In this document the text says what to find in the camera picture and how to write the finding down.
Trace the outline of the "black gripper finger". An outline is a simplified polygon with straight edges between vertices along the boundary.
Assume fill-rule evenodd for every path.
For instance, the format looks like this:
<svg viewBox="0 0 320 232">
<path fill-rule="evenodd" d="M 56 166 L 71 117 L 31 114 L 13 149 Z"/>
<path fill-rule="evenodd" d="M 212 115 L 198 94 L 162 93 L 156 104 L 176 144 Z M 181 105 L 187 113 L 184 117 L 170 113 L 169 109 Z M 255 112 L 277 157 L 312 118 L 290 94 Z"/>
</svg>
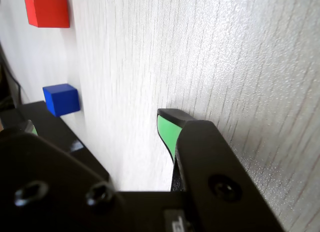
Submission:
<svg viewBox="0 0 320 232">
<path fill-rule="evenodd" d="M 157 111 L 158 134 L 172 154 L 197 231 L 283 228 L 216 126 L 179 109 Z"/>
<path fill-rule="evenodd" d="M 76 136 L 44 102 L 2 114 L 1 231 L 129 231 L 105 177 L 70 152 Z"/>
</svg>

